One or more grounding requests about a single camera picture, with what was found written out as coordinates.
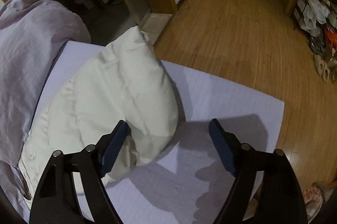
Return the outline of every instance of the wooden floor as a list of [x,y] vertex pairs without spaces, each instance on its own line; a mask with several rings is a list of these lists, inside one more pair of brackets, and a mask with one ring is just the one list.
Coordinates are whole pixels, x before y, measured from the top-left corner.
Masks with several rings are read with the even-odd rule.
[[284,101],[277,147],[301,187],[335,178],[337,84],[317,75],[308,41],[281,0],[185,0],[155,51]]

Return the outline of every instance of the purple blanket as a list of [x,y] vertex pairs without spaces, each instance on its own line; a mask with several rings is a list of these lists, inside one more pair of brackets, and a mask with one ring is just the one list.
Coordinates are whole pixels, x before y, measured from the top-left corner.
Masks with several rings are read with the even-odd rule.
[[90,43],[80,17],[51,0],[0,10],[0,161],[17,166],[44,82],[68,40]]

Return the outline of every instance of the floor plank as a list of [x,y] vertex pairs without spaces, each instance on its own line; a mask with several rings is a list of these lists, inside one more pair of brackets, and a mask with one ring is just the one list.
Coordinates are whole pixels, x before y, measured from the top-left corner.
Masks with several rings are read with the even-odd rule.
[[317,75],[307,43],[282,0],[185,0],[155,51],[284,101],[277,147],[305,188],[337,168],[337,85]]

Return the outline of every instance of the white pillow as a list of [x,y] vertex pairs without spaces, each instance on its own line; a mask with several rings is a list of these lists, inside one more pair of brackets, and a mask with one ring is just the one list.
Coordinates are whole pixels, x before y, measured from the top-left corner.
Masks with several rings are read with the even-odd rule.
[[[133,166],[151,162],[171,140],[178,122],[169,77],[138,27],[89,59],[34,119],[19,161],[31,194],[54,150],[78,152],[111,133],[119,120],[127,121],[132,133],[103,178],[105,185]],[[77,177],[75,184],[82,193]]]

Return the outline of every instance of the white bed sheet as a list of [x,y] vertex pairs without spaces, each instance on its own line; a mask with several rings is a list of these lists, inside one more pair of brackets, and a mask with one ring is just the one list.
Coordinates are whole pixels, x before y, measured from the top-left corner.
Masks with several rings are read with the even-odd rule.
[[[102,47],[69,41],[53,68],[38,110],[57,89]],[[167,149],[154,162],[134,169],[107,187],[125,224],[213,223],[234,178],[225,171],[208,135],[217,118],[223,128],[256,150],[273,152],[279,136],[284,103],[237,83],[162,62],[176,90],[179,126]],[[254,191],[262,181],[257,176]],[[91,214],[85,197],[82,212]]]

